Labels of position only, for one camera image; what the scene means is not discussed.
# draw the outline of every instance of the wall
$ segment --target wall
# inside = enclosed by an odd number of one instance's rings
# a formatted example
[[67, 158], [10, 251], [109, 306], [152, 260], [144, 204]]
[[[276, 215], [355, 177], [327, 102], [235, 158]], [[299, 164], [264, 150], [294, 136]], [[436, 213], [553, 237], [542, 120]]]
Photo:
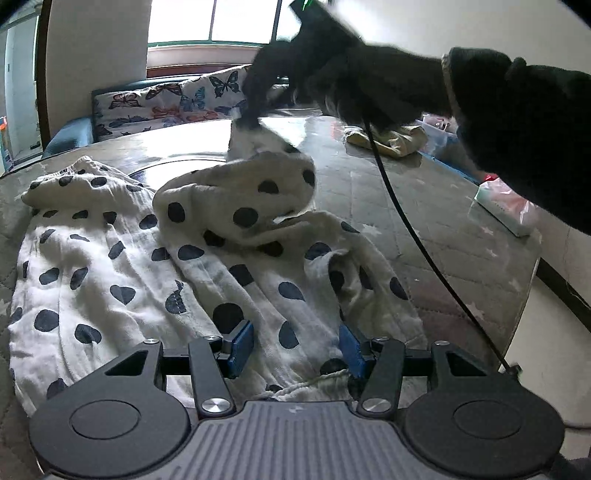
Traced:
[[[441, 56], [487, 47], [591, 73], [591, 29], [557, 0], [337, 0], [337, 13], [370, 43]], [[542, 256], [591, 303], [591, 238], [543, 212]]]
[[91, 113], [92, 90], [145, 78], [150, 9], [151, 0], [53, 0], [46, 67], [52, 137]]

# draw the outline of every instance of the round pad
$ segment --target round pad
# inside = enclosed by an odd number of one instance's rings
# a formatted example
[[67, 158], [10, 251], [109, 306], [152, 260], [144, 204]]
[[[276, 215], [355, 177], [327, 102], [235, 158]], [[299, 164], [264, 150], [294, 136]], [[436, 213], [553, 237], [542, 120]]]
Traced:
[[172, 455], [187, 437], [185, 408], [142, 376], [98, 375], [93, 388], [89, 379], [43, 403], [30, 420], [39, 461], [59, 476], [131, 476]]
[[88, 439], [108, 440], [130, 432], [139, 422], [139, 411], [128, 403], [101, 400], [80, 407], [70, 418], [76, 433]]
[[477, 390], [437, 389], [410, 405], [404, 434], [419, 456], [459, 476], [520, 478], [558, 454], [564, 424], [544, 400], [517, 386]]
[[521, 415], [510, 405], [476, 400], [459, 407], [453, 414], [458, 428], [479, 439], [500, 440], [517, 433]]

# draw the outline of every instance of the metal screw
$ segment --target metal screw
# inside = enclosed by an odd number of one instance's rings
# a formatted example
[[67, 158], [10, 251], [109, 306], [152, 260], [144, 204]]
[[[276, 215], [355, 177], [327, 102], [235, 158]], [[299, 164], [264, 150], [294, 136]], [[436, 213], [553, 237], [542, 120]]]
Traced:
[[209, 413], [223, 413], [230, 409], [230, 402], [225, 398], [208, 398], [201, 404], [201, 408]]
[[392, 408], [392, 404], [385, 398], [368, 398], [361, 406], [365, 411], [373, 413], [384, 413]]

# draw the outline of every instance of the window frame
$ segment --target window frame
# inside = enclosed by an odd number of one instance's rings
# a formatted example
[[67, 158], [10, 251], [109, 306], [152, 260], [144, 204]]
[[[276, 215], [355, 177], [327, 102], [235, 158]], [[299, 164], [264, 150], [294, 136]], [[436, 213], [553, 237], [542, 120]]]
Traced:
[[[327, 0], [328, 5], [333, 5], [335, 0]], [[277, 39], [277, 28], [279, 26], [279, 17], [281, 15], [281, 6], [283, 4], [283, 0], [277, 0], [277, 5], [275, 6], [275, 17], [273, 19], [273, 30], [271, 32], [271, 40], [274, 41]], [[213, 22], [215, 20], [216, 15], [216, 5], [217, 0], [213, 0], [213, 8], [212, 8], [212, 17], [209, 22], [209, 38], [207, 40], [173, 40], [173, 41], [158, 41], [158, 42], [149, 42], [148, 48], [151, 47], [168, 47], [168, 46], [182, 46], [182, 45], [231, 45], [231, 46], [242, 46], [242, 47], [263, 47], [267, 45], [266, 43], [256, 43], [256, 42], [248, 42], [248, 41], [231, 41], [231, 40], [212, 40], [213, 35]]]

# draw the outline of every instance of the navy blue dot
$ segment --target navy blue dot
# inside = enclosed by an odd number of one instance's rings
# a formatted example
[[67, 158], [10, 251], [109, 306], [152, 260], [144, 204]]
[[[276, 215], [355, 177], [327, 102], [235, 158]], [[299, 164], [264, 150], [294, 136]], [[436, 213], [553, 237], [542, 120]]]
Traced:
[[283, 388], [280, 387], [279, 385], [275, 385], [275, 384], [267, 385], [265, 387], [265, 391], [267, 391], [267, 392], [277, 393], [277, 392], [279, 392], [279, 390], [283, 390]]
[[57, 394], [63, 392], [68, 386], [66, 383], [61, 379], [58, 378], [54, 382], [51, 382], [49, 387], [47, 387], [46, 399], [51, 399], [55, 397]]
[[394, 295], [396, 295], [399, 299], [408, 300], [407, 293], [404, 291], [404, 288], [396, 277], [392, 277], [390, 280], [390, 291], [394, 293]]
[[232, 274], [241, 287], [246, 287], [254, 281], [251, 273], [244, 264], [234, 265], [233, 267], [230, 267], [228, 271]]
[[279, 187], [272, 180], [263, 180], [258, 186], [258, 191], [261, 193], [277, 194], [279, 193]]
[[50, 229], [47, 229], [47, 230], [45, 230], [45, 231], [44, 231], [44, 232], [41, 234], [41, 236], [39, 237], [39, 243], [40, 243], [40, 244], [44, 244], [45, 242], [47, 242], [47, 239], [48, 239], [49, 237], [51, 237], [51, 234], [52, 234], [53, 232], [55, 232], [55, 231], [56, 231], [56, 229], [54, 229], [54, 228], [50, 228]]
[[258, 213], [254, 208], [241, 207], [234, 212], [232, 220], [234, 221], [234, 224], [239, 227], [250, 228], [257, 222]]
[[279, 329], [279, 344], [288, 350], [297, 347], [300, 342], [296, 337], [296, 333], [288, 321], [283, 322]]
[[120, 287], [119, 285], [111, 285], [109, 292], [113, 298], [119, 300], [123, 305], [127, 305], [135, 297], [135, 289], [132, 287]]
[[331, 358], [324, 362], [320, 367], [320, 375], [328, 375], [333, 374], [335, 372], [340, 372], [348, 368], [347, 364], [343, 362], [340, 358]]
[[359, 233], [359, 230], [356, 230], [355, 228], [353, 228], [352, 226], [350, 226], [347, 222], [343, 221], [340, 223], [340, 227], [345, 231], [345, 232], [351, 232], [351, 233]]
[[116, 212], [103, 212], [103, 218], [105, 220], [105, 223], [108, 223], [109, 225], [113, 225], [115, 223], [115, 220], [117, 220], [117, 213]]
[[86, 274], [88, 273], [88, 267], [79, 268], [72, 274], [72, 278], [70, 279], [70, 288], [72, 290], [77, 289], [82, 285], [82, 281], [86, 278]]
[[184, 285], [178, 280], [175, 280], [175, 283], [177, 284], [177, 289], [167, 297], [164, 306], [166, 307], [166, 310], [173, 315], [180, 315], [187, 311], [181, 296], [181, 290]]
[[60, 324], [60, 316], [52, 310], [42, 310], [37, 313], [33, 326], [40, 332], [51, 332]]
[[269, 255], [270, 257], [280, 257], [283, 253], [283, 245], [277, 241], [259, 245], [256, 249], [259, 252]]
[[85, 344], [92, 342], [100, 343], [100, 341], [103, 339], [103, 336], [96, 328], [92, 328], [90, 325], [84, 325], [82, 323], [79, 323], [76, 326], [76, 330], [74, 330], [74, 337], [80, 343]]
[[306, 260], [314, 260], [330, 252], [330, 247], [322, 242], [316, 242], [306, 252]]
[[109, 258], [111, 260], [114, 260], [115, 258], [117, 258], [118, 256], [121, 255], [121, 252], [125, 250], [125, 245], [123, 244], [123, 242], [120, 240], [118, 241], [115, 245], [113, 245], [111, 247], [111, 250], [109, 250]]
[[304, 177], [304, 182], [306, 182], [311, 187], [313, 187], [316, 184], [316, 176], [314, 175], [313, 171], [304, 170], [301, 173], [301, 176]]
[[70, 235], [72, 240], [81, 240], [83, 242], [90, 242], [85, 236], [78, 235], [77, 233], [73, 233]]
[[179, 260], [195, 260], [201, 257], [205, 252], [195, 245], [183, 245], [178, 249]]
[[142, 230], [147, 230], [148, 228], [153, 228], [156, 225], [158, 225], [158, 219], [156, 218], [156, 216], [153, 213], [146, 215], [142, 219], [142, 221], [140, 221], [140, 223], [139, 223], [139, 227]]
[[48, 285], [55, 282], [60, 276], [60, 269], [57, 267], [50, 268], [45, 273], [39, 275], [39, 282], [41, 285]]
[[292, 282], [284, 281], [279, 284], [279, 294], [290, 300], [304, 300], [301, 290]]
[[212, 322], [223, 335], [228, 335], [244, 320], [242, 309], [235, 303], [222, 303], [213, 309]]
[[369, 279], [369, 275], [363, 267], [359, 267], [359, 281], [361, 282], [361, 286], [366, 290], [374, 289], [373, 285], [371, 284], [371, 280]]
[[168, 205], [168, 218], [174, 223], [184, 222], [185, 212], [183, 206], [179, 202], [173, 202]]
[[102, 187], [107, 183], [106, 177], [95, 177], [90, 181], [90, 185], [94, 188]]
[[10, 319], [8, 320], [8, 323], [11, 325], [15, 322], [18, 322], [21, 318], [22, 318], [22, 308], [18, 307], [14, 310], [14, 312], [12, 312], [12, 315], [10, 315]]
[[210, 247], [223, 247], [226, 243], [225, 238], [213, 233], [211, 230], [206, 230], [206, 232], [203, 234], [203, 239]]
[[164, 247], [156, 248], [152, 252], [152, 261], [154, 262], [161, 262], [162, 260], [168, 260], [170, 258], [170, 254]]
[[68, 185], [74, 177], [72, 175], [66, 175], [65, 177], [60, 177], [57, 181], [60, 184], [60, 187], [65, 187]]
[[88, 218], [88, 210], [81, 210], [72, 215], [73, 220], [78, 220], [80, 218]]

